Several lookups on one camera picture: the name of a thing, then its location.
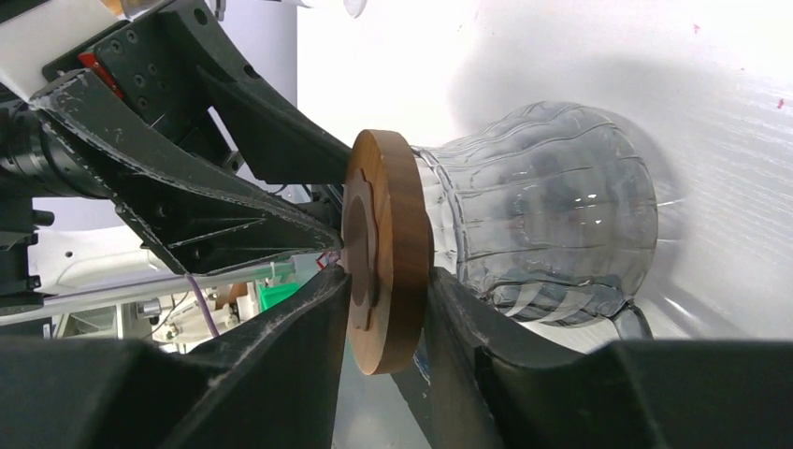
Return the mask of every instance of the wooden lid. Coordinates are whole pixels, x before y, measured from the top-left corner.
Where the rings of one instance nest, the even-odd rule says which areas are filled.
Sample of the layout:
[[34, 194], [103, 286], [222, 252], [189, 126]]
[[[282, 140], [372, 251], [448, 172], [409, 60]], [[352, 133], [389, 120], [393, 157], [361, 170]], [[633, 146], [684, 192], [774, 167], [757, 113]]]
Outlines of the wooden lid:
[[411, 362], [424, 323], [431, 231], [412, 149], [400, 134], [365, 130], [344, 188], [341, 264], [353, 276], [348, 336], [365, 374]]

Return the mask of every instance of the red component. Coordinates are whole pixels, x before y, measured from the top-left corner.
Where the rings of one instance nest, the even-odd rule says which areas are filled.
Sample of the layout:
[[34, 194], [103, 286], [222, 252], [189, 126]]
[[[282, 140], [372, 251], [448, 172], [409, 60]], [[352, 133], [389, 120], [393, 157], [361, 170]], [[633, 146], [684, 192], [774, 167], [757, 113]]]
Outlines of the red component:
[[322, 263], [322, 259], [323, 259], [325, 254], [327, 254], [327, 253], [320, 254], [320, 256], [317, 257], [317, 260], [314, 261], [314, 262], [317, 263], [317, 267], [319, 267], [320, 269], [324, 269], [324, 264]]
[[123, 98], [123, 94], [119, 86], [116, 85], [116, 80], [110, 76], [110, 74], [105, 70], [105, 68], [99, 65], [99, 61], [96, 59], [96, 55], [90, 52], [81, 53], [78, 55], [77, 59], [85, 65], [85, 67], [92, 69], [92, 71], [96, 74], [99, 79], [101, 79], [105, 84], [110, 88], [113, 93], [116, 94], [119, 98]]

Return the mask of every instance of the glass vase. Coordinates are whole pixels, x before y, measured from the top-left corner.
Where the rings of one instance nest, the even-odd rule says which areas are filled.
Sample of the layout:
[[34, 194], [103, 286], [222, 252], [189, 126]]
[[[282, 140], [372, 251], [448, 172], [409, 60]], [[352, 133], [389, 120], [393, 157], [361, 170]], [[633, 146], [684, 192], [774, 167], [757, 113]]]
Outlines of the glass vase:
[[436, 266], [515, 321], [611, 320], [622, 339], [652, 338], [633, 298], [656, 248], [656, 194], [601, 111], [537, 103], [413, 150]]

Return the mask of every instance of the metal rod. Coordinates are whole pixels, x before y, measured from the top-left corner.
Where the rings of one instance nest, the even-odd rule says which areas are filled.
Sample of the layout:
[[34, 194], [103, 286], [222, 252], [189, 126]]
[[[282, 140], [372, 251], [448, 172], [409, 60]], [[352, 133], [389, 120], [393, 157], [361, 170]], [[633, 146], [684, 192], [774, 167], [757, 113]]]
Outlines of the metal rod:
[[[217, 285], [272, 277], [273, 269], [275, 269], [275, 274], [277, 276], [281, 276], [283, 274], [295, 272], [295, 264], [292, 260], [288, 262], [279, 262], [274, 265], [266, 264], [207, 278], [195, 278], [195, 281], [198, 282], [201, 288], [208, 288]], [[191, 285], [184, 277], [169, 275], [164, 279], [97, 288], [78, 293], [70, 293], [68, 295], [59, 295], [52, 299], [45, 300], [44, 307], [41, 309], [17, 313], [15, 315], [0, 316], [0, 326], [50, 318], [54, 315], [90, 311], [116, 304], [126, 304], [142, 299], [151, 299], [152, 297], [186, 292], [190, 289]]]

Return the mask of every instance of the green container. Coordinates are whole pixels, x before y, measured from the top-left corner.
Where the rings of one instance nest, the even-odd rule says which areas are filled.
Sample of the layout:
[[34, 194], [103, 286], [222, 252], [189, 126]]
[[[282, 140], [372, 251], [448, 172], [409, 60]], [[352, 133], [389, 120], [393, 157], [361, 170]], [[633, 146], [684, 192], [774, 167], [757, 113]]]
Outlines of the green container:
[[272, 287], [265, 287], [259, 284], [259, 308], [261, 311], [266, 311], [290, 297], [299, 288], [300, 284], [297, 282], [283, 283]]

